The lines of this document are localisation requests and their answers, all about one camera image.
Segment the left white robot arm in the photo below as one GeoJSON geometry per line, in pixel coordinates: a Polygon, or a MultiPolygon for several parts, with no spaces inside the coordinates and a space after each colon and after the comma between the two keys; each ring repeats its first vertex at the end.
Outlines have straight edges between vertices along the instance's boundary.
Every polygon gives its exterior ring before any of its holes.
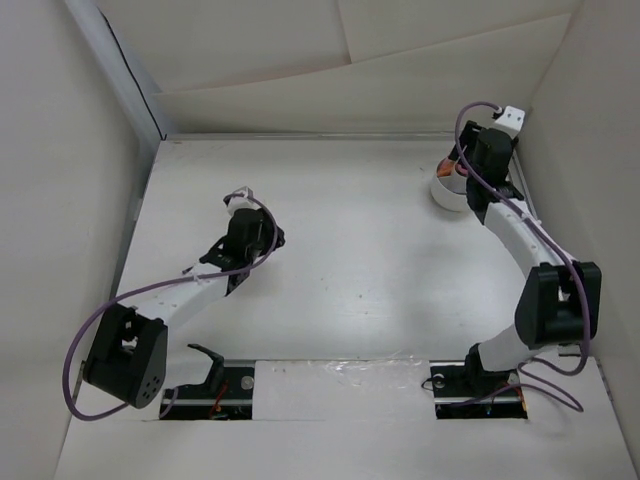
{"type": "Polygon", "coordinates": [[[284,243],[284,232],[266,207],[240,208],[231,214],[226,234],[182,276],[99,307],[91,317],[99,325],[82,379],[123,404],[81,417],[97,420],[126,407],[147,407],[166,378],[170,332],[233,293],[284,243]]]}

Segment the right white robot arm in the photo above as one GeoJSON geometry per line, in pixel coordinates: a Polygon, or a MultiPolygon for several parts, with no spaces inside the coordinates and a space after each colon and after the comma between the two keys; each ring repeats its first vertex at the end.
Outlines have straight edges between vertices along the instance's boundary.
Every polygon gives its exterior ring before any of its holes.
{"type": "Polygon", "coordinates": [[[480,223],[505,246],[526,277],[511,326],[473,345],[462,381],[485,396],[501,376],[539,363],[563,376],[585,368],[597,333],[602,273],[557,245],[508,180],[515,139],[474,121],[456,127],[456,150],[467,171],[466,199],[480,223]]]}

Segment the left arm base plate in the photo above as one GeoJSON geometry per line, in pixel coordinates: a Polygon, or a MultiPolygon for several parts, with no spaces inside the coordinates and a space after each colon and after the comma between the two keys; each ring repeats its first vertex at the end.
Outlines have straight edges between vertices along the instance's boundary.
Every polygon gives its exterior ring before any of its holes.
{"type": "Polygon", "coordinates": [[[166,389],[158,419],[163,421],[246,421],[253,416],[255,361],[230,360],[202,345],[188,347],[211,362],[205,379],[166,389]]]}

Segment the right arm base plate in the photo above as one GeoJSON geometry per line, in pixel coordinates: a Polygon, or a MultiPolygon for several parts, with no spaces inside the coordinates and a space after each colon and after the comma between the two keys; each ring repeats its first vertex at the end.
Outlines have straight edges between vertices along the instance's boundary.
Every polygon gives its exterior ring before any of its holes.
{"type": "Polygon", "coordinates": [[[421,387],[433,393],[438,420],[527,419],[519,383],[515,370],[471,378],[462,361],[430,361],[421,387]]]}

